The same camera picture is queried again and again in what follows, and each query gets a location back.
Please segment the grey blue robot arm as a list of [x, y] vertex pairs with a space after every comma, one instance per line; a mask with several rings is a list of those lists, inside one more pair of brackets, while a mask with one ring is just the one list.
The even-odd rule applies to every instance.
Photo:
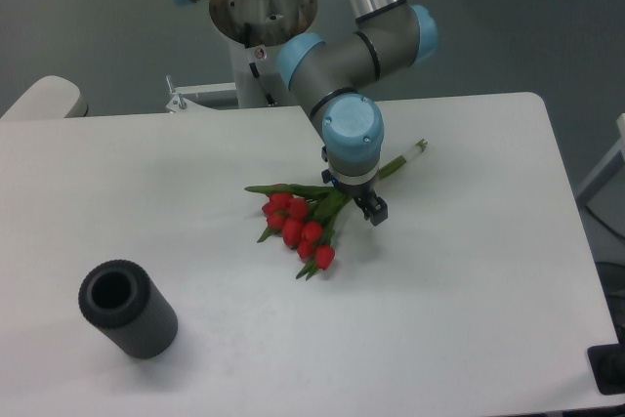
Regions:
[[210, 20], [231, 44], [241, 106], [299, 106], [322, 139], [323, 180], [378, 225], [388, 207], [382, 177], [384, 124], [362, 89], [430, 57], [438, 27], [407, 0], [349, 0], [356, 30], [330, 44], [312, 31], [317, 0], [174, 0], [209, 4]]

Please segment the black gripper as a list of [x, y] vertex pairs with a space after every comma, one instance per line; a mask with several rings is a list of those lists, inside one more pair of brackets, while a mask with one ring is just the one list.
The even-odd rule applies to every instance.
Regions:
[[333, 175], [329, 169], [321, 173], [325, 184], [330, 184], [340, 192], [354, 198], [355, 204], [363, 213], [364, 219], [373, 227], [378, 227], [388, 219], [388, 205], [386, 201], [375, 192], [375, 185], [379, 178], [377, 170], [355, 177], [353, 182], [345, 182]]

